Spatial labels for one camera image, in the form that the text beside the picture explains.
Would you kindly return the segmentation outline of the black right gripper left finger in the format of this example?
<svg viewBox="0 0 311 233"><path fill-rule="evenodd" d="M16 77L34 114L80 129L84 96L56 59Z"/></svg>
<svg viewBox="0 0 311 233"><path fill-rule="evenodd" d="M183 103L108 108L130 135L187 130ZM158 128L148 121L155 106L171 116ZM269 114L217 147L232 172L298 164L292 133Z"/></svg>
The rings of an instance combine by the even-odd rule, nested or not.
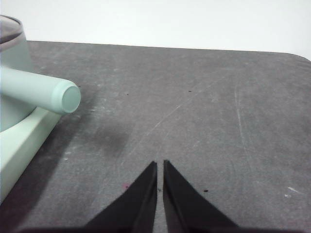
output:
<svg viewBox="0 0 311 233"><path fill-rule="evenodd" d="M151 162L109 206L86 224L92 230L152 230L157 204L157 163Z"/></svg>

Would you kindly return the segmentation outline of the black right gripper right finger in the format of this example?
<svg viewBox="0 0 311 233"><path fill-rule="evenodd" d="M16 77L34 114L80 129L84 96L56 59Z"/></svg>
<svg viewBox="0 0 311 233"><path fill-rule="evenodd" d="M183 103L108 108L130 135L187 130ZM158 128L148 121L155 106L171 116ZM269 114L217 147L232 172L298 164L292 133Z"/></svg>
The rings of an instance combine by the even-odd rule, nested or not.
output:
<svg viewBox="0 0 311 233"><path fill-rule="evenodd" d="M163 163L163 202L169 229L238 228L202 197L169 160Z"/></svg>

